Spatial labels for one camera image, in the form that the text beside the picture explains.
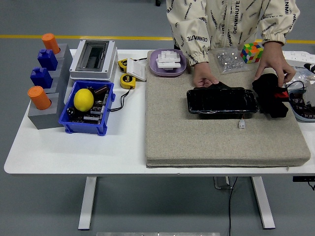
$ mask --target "jacket sleeve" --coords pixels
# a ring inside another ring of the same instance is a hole
[[[174,41],[189,59],[190,65],[209,62],[206,0],[166,0],[166,7]]]
[[[295,20],[300,15],[300,10],[295,0],[263,0],[263,15],[259,20],[262,44],[268,41],[286,43],[286,34],[289,33]]]

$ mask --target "table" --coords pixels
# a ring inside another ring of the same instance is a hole
[[[118,60],[140,59],[149,50],[118,50]],[[117,69],[114,93],[117,98],[126,92],[119,86]],[[66,98],[73,82],[69,80]],[[106,136],[67,134],[63,127],[37,130],[29,120],[28,109],[23,117],[4,170],[12,175],[83,175],[87,176],[79,229],[89,229],[96,177],[108,175],[142,176],[248,176],[252,177],[265,228],[274,223],[265,193],[262,175],[315,175],[315,123],[299,123],[311,158],[300,167],[276,168],[146,168],[145,157],[145,94],[146,83],[137,82],[125,99],[123,109],[110,114]],[[116,99],[112,108],[119,107]]]

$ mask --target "hand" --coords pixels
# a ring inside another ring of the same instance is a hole
[[[194,65],[193,84],[196,88],[209,87],[211,84],[217,84],[219,81],[211,73],[207,62],[201,62]]]
[[[282,45],[278,42],[266,42],[262,53],[259,67],[255,74],[257,80],[265,68],[273,68],[278,76],[278,86],[282,87],[284,83],[292,80],[296,71],[284,59]]]

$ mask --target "purple bowl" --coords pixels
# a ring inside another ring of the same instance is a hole
[[[176,52],[180,55],[181,58],[181,67],[174,68],[172,70],[164,70],[163,68],[158,68],[157,65],[157,58],[158,55],[161,54],[162,51],[172,51]],[[157,49],[151,53],[150,56],[150,68],[156,75],[163,76],[163,77],[176,77],[181,75],[186,69],[186,57],[183,55],[182,51],[177,49]]]

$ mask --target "orange cap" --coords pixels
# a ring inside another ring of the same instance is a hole
[[[28,91],[28,95],[39,110],[46,110],[51,105],[50,99],[41,86],[31,87]]]
[[[55,36],[52,33],[46,33],[44,34],[41,39],[43,40],[43,43],[46,47],[46,49],[53,50],[54,54],[57,54],[60,52],[60,48],[58,46],[58,43],[55,39]]]

